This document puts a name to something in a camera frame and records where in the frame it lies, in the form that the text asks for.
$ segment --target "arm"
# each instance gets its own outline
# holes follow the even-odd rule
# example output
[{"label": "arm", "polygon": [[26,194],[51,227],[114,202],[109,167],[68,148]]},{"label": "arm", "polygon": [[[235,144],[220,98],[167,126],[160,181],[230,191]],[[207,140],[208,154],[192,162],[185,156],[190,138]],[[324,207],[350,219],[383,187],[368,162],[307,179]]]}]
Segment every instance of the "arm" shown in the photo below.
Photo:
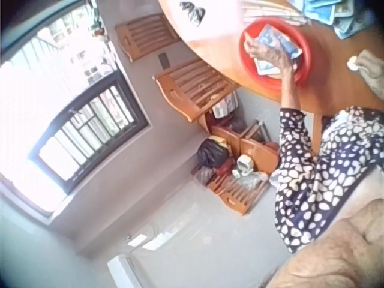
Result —
[{"label": "arm", "polygon": [[295,72],[292,66],[282,69],[281,108],[301,110],[300,100],[296,92]]},{"label": "arm", "polygon": [[275,47],[269,47],[255,41],[245,33],[245,51],[252,57],[266,60],[278,67],[281,71],[281,107],[300,110],[300,101],[296,93],[295,72],[292,61],[281,46],[280,41],[272,35]]}]

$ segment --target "patterned blouse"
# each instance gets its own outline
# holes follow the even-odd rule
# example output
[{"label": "patterned blouse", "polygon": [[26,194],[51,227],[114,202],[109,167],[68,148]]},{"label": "patterned blouse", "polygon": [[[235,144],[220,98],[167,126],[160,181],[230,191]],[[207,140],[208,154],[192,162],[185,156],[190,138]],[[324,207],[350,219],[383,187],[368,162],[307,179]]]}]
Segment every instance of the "patterned blouse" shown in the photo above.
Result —
[{"label": "patterned blouse", "polygon": [[326,230],[371,168],[384,168],[384,112],[339,112],[326,126],[317,159],[304,118],[299,110],[280,110],[275,226],[291,253]]}]

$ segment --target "window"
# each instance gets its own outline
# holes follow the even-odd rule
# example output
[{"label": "window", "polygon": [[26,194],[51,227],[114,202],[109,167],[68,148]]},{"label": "window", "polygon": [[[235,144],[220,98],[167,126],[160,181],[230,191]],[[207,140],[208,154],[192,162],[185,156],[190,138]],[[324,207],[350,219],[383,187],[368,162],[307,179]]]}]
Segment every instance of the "window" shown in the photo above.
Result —
[{"label": "window", "polygon": [[73,10],[0,68],[0,182],[44,215],[148,125],[91,20]]}]

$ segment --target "chair slat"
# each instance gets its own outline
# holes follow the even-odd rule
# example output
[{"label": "chair slat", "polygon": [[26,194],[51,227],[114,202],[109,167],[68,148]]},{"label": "chair slat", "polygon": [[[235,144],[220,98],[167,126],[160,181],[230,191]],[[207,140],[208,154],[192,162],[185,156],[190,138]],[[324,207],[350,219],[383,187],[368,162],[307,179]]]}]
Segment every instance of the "chair slat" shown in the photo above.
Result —
[{"label": "chair slat", "polygon": [[213,87],[213,89],[210,89],[207,93],[205,93],[202,96],[200,96],[195,101],[195,103],[197,105],[201,104],[202,102],[206,101],[208,98],[210,98],[213,95],[215,95],[217,92],[220,92],[221,90],[223,90],[227,85],[228,85],[228,83],[226,83],[226,82],[220,82],[217,86]]},{"label": "chair slat", "polygon": [[190,94],[190,98],[193,99],[196,96],[199,96],[202,92],[207,90],[210,86],[215,85],[216,83],[222,81],[222,79],[216,75],[215,78],[210,78],[206,81],[206,83],[201,84],[201,87],[195,90],[193,93]]},{"label": "chair slat", "polygon": [[213,176],[210,182],[207,184],[207,188],[211,189],[215,194],[220,194],[222,186],[225,186],[230,179],[229,175]]},{"label": "chair slat", "polygon": [[186,76],[187,74],[192,73],[196,69],[203,68],[203,67],[207,67],[204,61],[192,63],[175,72],[174,75],[172,75],[172,78],[174,78],[175,80],[179,80],[180,78]]},{"label": "chair slat", "polygon": [[241,135],[240,151],[241,154],[251,157],[259,171],[271,175],[278,164],[278,152],[251,138],[259,128],[255,123],[247,129],[246,134]]},{"label": "chair slat", "polygon": [[160,76],[163,76],[163,75],[169,75],[169,74],[175,73],[175,72],[177,72],[178,70],[181,70],[181,69],[183,69],[183,68],[186,67],[186,66],[189,66],[189,65],[191,65],[191,64],[193,64],[193,63],[197,63],[197,62],[200,62],[200,61],[201,61],[201,60],[200,60],[199,58],[195,58],[195,59],[190,60],[190,61],[188,61],[188,62],[184,62],[184,63],[182,63],[182,64],[179,64],[179,65],[177,65],[177,66],[169,67],[169,68],[165,69],[163,72],[161,72],[160,74],[158,74],[158,75],[156,76],[156,78],[158,78],[158,77],[160,77]]},{"label": "chair slat", "polygon": [[198,88],[199,85],[202,85],[203,83],[206,84],[206,81],[209,81],[215,77],[220,77],[220,74],[217,74],[212,70],[207,71],[205,74],[201,75],[198,80],[196,80],[194,83],[191,83],[192,86],[186,88],[185,93],[194,91],[194,89]]},{"label": "chair slat", "polygon": [[265,182],[261,182],[255,189],[247,190],[245,187],[236,185],[222,185],[219,197],[230,209],[245,215],[251,208],[254,201],[263,190]]},{"label": "chair slat", "polygon": [[196,79],[199,79],[201,75],[204,75],[209,71],[210,69],[208,66],[203,66],[186,74],[184,77],[179,78],[176,82],[180,87],[183,87],[189,83],[194,83]]},{"label": "chair slat", "polygon": [[181,41],[163,13],[134,19],[116,25],[115,29],[120,46],[131,62]]}]

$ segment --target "playing card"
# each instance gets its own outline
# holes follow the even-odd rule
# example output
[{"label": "playing card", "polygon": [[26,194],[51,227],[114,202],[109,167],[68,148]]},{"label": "playing card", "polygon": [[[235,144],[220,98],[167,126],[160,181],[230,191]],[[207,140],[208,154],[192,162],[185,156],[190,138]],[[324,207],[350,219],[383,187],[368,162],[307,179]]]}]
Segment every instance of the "playing card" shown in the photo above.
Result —
[{"label": "playing card", "polygon": [[337,27],[334,27],[334,30],[340,39],[345,39],[371,26],[374,20],[374,13],[371,10],[364,10],[355,14],[353,22],[346,33],[342,33]]},{"label": "playing card", "polygon": [[343,0],[335,7],[335,17],[350,17],[355,12],[355,0]]},{"label": "playing card", "polygon": [[[254,63],[256,64],[257,73],[259,75],[276,75],[280,74],[280,69],[273,66],[271,63],[264,61],[264,60],[258,60],[255,58]],[[296,71],[298,65],[293,62],[293,70]]]},{"label": "playing card", "polygon": [[304,15],[307,17],[320,21],[327,25],[332,25],[335,19],[335,5],[328,5],[322,7],[312,7],[309,2],[305,5]]},{"label": "playing card", "polygon": [[307,6],[309,5],[311,8],[318,8],[328,5],[334,5],[340,3],[342,0],[307,0]]},{"label": "playing card", "polygon": [[353,22],[353,17],[335,18],[333,27],[339,29],[340,32],[346,33]]},{"label": "playing card", "polygon": [[287,2],[299,11],[302,11],[304,8],[304,0],[287,0]]},{"label": "playing card", "polygon": [[274,34],[275,37],[280,41],[282,47],[291,59],[297,58],[299,55],[301,55],[302,50],[295,43],[291,42],[289,37],[281,33],[279,30],[273,28],[271,25],[265,25],[257,40],[262,44],[275,47],[275,43],[273,43],[273,38],[271,37],[272,34]]}]

